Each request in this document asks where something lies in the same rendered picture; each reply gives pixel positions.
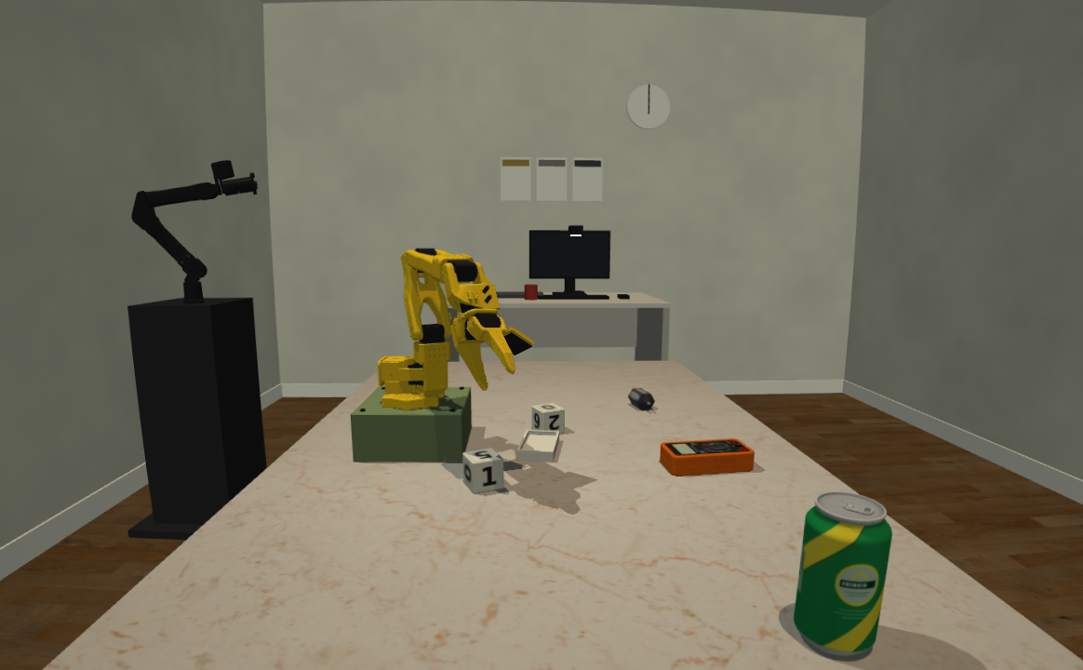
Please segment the green drink can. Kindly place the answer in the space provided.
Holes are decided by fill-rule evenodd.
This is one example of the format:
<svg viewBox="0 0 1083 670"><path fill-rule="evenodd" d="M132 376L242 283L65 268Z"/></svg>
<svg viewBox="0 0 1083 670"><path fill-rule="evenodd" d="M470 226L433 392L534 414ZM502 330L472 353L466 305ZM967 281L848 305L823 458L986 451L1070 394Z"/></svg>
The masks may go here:
<svg viewBox="0 0 1083 670"><path fill-rule="evenodd" d="M798 633L836 656L875 644L893 538L885 505L858 492L819 492L806 514L798 568Z"/></svg>

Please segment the orange digital multimeter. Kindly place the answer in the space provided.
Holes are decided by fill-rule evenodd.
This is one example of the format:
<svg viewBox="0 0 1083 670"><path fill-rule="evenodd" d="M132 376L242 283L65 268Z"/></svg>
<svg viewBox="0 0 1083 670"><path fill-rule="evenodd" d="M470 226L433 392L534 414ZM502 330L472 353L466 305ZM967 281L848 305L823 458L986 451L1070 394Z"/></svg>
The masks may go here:
<svg viewBox="0 0 1083 670"><path fill-rule="evenodd" d="M661 444L660 462L673 476L736 474L754 468L755 454L738 438Z"/></svg>

